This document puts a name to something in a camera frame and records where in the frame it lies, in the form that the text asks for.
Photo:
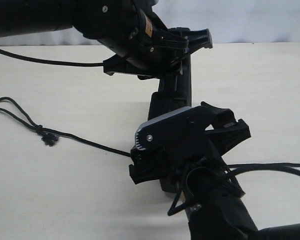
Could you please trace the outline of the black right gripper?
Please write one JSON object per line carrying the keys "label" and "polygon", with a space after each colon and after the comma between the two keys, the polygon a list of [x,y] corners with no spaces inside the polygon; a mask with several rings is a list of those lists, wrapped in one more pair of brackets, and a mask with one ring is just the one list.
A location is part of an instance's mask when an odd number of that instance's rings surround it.
{"label": "black right gripper", "polygon": [[247,123],[236,120],[231,109],[204,101],[201,106],[212,113],[213,129],[189,130],[163,148],[130,150],[133,164],[129,165],[129,176],[135,185],[154,180],[159,180],[161,185],[175,185],[188,163],[207,160],[211,168],[224,168],[222,156],[251,137]]}

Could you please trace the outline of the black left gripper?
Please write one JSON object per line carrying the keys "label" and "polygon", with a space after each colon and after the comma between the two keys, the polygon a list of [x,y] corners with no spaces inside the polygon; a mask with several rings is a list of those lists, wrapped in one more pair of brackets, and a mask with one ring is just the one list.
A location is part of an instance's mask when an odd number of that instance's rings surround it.
{"label": "black left gripper", "polygon": [[158,78],[162,76],[161,64],[165,62],[164,49],[192,54],[201,48],[213,48],[208,28],[168,30],[137,0],[84,0],[82,23],[85,38],[97,40],[115,53],[103,61],[103,72],[109,76]]}

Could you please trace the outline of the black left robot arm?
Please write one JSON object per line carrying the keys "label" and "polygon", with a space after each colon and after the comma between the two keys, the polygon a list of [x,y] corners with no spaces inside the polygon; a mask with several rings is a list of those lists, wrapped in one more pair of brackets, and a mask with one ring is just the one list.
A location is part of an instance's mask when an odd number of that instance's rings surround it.
{"label": "black left robot arm", "polygon": [[208,29],[168,28],[154,0],[0,0],[0,38],[75,28],[114,55],[103,71],[161,78],[213,46]]}

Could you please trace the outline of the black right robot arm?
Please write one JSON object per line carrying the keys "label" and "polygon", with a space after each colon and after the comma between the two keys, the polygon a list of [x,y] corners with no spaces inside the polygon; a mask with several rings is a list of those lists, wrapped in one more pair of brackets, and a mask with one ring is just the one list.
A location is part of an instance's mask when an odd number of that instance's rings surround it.
{"label": "black right robot arm", "polygon": [[250,137],[249,126],[228,108],[205,102],[182,107],[138,127],[129,175],[135,184],[159,180],[175,195],[167,214],[185,211],[193,240],[300,240],[300,223],[260,230],[242,202],[239,174],[300,177],[286,163],[227,165],[223,155]]}

